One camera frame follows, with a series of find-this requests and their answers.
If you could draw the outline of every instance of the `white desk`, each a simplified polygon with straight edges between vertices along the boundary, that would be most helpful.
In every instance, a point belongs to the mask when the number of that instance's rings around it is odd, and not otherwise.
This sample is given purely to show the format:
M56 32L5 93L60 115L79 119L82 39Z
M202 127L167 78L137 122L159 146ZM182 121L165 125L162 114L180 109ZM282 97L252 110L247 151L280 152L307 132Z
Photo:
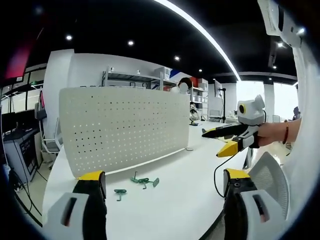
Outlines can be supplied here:
M189 147L166 158L135 169L106 176L106 233L108 240L198 240L221 213L224 199L214 187L214 170L227 158L216 154L224 143L201 137L202 128L222 126L218 122L201 122L190 126ZM223 189L223 169L242 169L247 150L238 153L216 173L218 189ZM138 178L160 179L156 188L147 189L130 181ZM48 209L76 185L64 148L55 160L46 185L42 215L47 220ZM114 189L126 189L122 201Z

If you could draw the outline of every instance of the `black ceiling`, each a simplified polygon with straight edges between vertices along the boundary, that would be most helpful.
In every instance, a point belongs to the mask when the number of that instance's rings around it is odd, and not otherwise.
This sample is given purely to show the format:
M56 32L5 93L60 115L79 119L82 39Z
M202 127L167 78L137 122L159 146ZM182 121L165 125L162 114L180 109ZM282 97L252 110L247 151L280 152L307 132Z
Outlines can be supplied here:
M171 0L196 19L219 43L238 72L273 72L296 76L292 50L279 48L268 67L272 45L256 0ZM45 63L51 51L74 48L141 59L195 77L212 80L230 73L218 51L191 24L153 0L90 0L33 4L32 25L43 28L28 66ZM73 36L66 41L67 34ZM129 47L128 40L135 45ZM181 58L174 61L174 56ZM235 78L216 79L233 82Z

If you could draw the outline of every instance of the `white pegboard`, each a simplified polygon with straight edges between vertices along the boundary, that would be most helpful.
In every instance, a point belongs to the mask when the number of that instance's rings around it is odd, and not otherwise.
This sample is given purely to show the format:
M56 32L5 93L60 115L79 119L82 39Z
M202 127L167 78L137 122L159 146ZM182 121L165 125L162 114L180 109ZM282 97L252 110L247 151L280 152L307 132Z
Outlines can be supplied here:
M188 146L189 96L123 88L64 88L59 119L75 177L161 158Z

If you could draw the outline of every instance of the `red bracelet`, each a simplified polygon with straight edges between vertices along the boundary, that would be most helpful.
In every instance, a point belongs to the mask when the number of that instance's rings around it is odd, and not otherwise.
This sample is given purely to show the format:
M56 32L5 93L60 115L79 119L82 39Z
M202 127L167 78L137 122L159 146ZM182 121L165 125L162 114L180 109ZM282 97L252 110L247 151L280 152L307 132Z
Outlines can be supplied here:
M286 144L289 135L289 123L286 122L285 135L282 144Z

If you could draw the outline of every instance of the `floor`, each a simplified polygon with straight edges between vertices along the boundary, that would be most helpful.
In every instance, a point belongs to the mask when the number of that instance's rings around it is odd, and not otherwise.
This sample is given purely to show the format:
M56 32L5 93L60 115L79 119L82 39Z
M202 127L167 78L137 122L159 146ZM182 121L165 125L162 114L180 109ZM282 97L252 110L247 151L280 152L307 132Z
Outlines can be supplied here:
M259 149L254 149L252 165L254 165L259 160L264 152L269 152L278 161L278 163L282 165L285 162L286 155L290 152L290 150L288 150L283 144L279 142L274 142ZM45 179L48 179L50 170L46 163L43 163L38 171ZM42 204L47 182L40 176L39 173L36 172L32 182L29 183L29 192L34 205L42 213ZM22 199L25 206L27 208L30 208L31 202L26 192L22 189L21 191L19 191L18 195ZM42 217L34 207L31 208L31 213L39 220L39 222L42 223Z
M40 168L38 169L38 172L35 173L32 182L29 182L28 184L30 198L32 199L35 207L39 210L40 213L42 213L42 203L44 200L47 182L42 176L40 176L39 173L47 180L50 175L48 164L42 163ZM24 205L28 209L30 209L31 201L28 198L26 191L21 189L17 194L23 201ZM39 220L40 223L42 223L42 217L34 207L31 208L31 213Z

